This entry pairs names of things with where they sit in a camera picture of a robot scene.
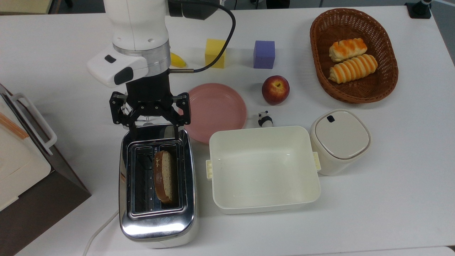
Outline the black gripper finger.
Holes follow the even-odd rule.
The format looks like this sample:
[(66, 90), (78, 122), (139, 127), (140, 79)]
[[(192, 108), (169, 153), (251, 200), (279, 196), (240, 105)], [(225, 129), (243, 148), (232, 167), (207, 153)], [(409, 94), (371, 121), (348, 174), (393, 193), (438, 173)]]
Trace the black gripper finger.
[(109, 107), (112, 114), (112, 121), (115, 124), (121, 124), (129, 129), (132, 139), (138, 136), (135, 122), (141, 115), (138, 109), (132, 109), (129, 114), (123, 112), (123, 107), (127, 103), (127, 95), (119, 92), (113, 92), (109, 99)]
[(166, 101), (162, 115), (174, 126), (175, 139), (179, 138), (180, 128), (191, 123), (191, 107), (189, 93), (184, 92), (177, 96), (171, 96)]

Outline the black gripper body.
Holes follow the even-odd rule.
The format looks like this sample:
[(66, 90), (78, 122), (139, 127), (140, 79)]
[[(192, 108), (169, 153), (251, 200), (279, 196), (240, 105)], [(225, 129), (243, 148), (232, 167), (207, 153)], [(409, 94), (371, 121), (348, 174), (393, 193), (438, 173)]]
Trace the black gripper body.
[(169, 71), (126, 83), (127, 104), (141, 116), (163, 116), (155, 103), (165, 114), (175, 112), (169, 83)]

